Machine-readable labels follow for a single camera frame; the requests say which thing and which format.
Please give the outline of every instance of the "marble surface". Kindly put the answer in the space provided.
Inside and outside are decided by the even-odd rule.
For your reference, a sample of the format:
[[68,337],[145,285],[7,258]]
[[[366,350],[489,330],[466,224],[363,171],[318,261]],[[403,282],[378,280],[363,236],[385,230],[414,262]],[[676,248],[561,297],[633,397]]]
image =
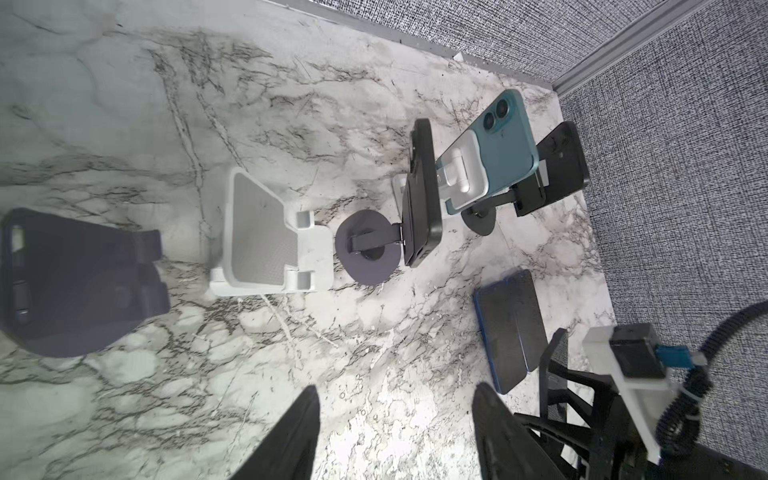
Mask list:
[[[409,131],[441,153],[503,88],[536,140],[558,99],[455,61],[275,5],[240,0],[18,0],[0,6],[0,214],[31,207],[159,229],[169,314],[103,351],[43,359],[0,339],[4,478],[227,478],[308,384],[314,478],[478,478],[471,400],[490,373],[472,291],[533,271],[550,336],[613,321],[580,194],[478,237],[445,222],[418,269],[333,290],[207,292],[215,179],[246,168],[335,230],[362,208],[396,218],[389,186]],[[537,376],[504,397],[538,413]]]

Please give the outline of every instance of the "gray fabric partition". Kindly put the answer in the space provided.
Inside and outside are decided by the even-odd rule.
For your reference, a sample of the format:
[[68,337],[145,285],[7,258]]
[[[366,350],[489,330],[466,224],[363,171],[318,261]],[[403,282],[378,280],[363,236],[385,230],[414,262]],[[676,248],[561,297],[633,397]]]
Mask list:
[[[619,323],[699,346],[768,299],[768,2],[716,0],[561,106]],[[701,441],[768,469],[768,318],[712,377]]]
[[313,0],[552,82],[661,0]]

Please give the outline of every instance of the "black phone stand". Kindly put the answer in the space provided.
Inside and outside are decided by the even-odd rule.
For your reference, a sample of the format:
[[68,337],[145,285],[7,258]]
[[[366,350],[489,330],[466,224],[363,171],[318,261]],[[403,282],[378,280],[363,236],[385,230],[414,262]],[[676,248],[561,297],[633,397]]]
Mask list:
[[490,235],[496,225],[496,207],[513,204],[518,217],[546,207],[589,185],[589,170],[576,125],[560,123],[536,148],[539,168],[509,187],[462,211],[462,219],[478,235]]
[[374,210],[355,212],[336,232],[336,255],[358,283],[375,286],[400,263],[418,266],[442,238],[442,215],[429,120],[416,120],[411,132],[411,165],[402,196],[402,223],[390,223]]

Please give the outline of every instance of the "gray mesh pad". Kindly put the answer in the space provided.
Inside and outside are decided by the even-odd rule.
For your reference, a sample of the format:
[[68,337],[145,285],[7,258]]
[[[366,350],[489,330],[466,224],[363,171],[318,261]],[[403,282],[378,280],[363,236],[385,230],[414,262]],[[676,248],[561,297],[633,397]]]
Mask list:
[[298,237],[285,225],[283,204],[243,174],[233,179],[232,273],[248,283],[283,285],[298,266]]

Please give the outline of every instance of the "black cable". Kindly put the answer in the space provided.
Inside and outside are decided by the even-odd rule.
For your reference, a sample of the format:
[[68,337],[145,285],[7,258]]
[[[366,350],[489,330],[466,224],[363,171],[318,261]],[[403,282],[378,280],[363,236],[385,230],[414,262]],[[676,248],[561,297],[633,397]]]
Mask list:
[[[750,305],[722,322],[701,346],[700,351],[707,358],[707,365],[711,365],[715,355],[739,330],[766,313],[768,301]],[[706,366],[696,366],[688,372],[680,394],[656,425],[656,441],[662,455],[689,455],[693,451],[699,438],[699,404],[711,388]]]

